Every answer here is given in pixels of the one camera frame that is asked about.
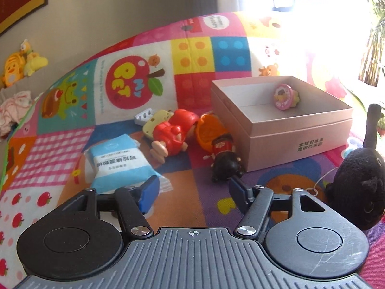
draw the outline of yellow plush toy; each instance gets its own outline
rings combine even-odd
[[[5,61],[2,81],[6,87],[12,86],[15,82],[24,78],[25,58],[16,52],[11,54]]]
[[[48,65],[48,60],[45,57],[41,57],[39,53],[34,52],[27,39],[25,39],[20,46],[20,54],[26,55],[24,76],[31,76],[37,70]]]

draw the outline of black stuffed cat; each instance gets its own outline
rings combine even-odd
[[[325,190],[331,208],[361,230],[375,226],[385,212],[385,162],[376,151],[383,117],[380,105],[369,106],[363,148],[348,154]]]

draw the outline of round black disc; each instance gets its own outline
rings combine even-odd
[[[301,215],[276,224],[265,236],[264,248],[282,268],[308,278],[335,279],[365,262],[369,244],[358,228],[326,212]]]
[[[29,274],[51,280],[89,277],[115,261],[123,249],[119,231],[96,217],[75,214],[44,217],[17,242]]]

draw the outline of red square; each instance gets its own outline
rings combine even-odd
[[[211,153],[203,150],[195,139],[189,140],[188,145],[187,154],[189,155],[192,169],[211,166],[214,162]]]
[[[215,72],[175,75],[178,108],[193,111],[211,107],[211,81]]]

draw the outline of black toy figure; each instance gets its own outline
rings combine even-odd
[[[363,148],[348,154],[325,190],[332,209],[361,230],[375,226],[385,212],[385,162],[376,151],[381,106],[371,104]]]
[[[213,182],[227,180],[236,175],[242,177],[245,173],[241,158],[234,153],[234,140],[230,134],[224,134],[214,139],[212,145],[212,167]]]

